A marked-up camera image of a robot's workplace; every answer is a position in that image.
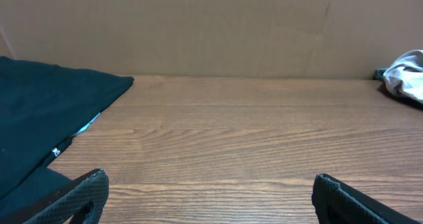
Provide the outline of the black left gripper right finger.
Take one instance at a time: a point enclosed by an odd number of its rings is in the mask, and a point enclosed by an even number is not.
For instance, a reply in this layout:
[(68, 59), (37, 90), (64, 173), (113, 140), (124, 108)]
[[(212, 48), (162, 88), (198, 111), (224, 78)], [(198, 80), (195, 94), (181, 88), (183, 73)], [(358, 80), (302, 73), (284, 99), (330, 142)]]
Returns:
[(328, 174), (318, 174), (311, 201), (320, 224), (419, 224)]

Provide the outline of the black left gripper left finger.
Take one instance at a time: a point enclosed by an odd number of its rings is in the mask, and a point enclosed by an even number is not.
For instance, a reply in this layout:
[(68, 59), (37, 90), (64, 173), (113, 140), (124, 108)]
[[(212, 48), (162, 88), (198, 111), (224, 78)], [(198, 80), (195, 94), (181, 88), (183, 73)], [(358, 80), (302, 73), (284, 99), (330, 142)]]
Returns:
[(1, 218), (2, 223), (97, 224), (109, 194), (109, 179), (94, 169), (66, 186)]

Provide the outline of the black t-shirt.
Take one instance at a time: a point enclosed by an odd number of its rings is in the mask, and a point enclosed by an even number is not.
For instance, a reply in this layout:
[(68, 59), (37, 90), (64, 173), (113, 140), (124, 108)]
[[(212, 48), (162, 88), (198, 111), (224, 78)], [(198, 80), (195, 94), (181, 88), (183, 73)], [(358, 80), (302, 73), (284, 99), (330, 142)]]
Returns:
[(1, 57), (1, 196), (52, 149), (76, 134), (133, 84), (90, 69)]

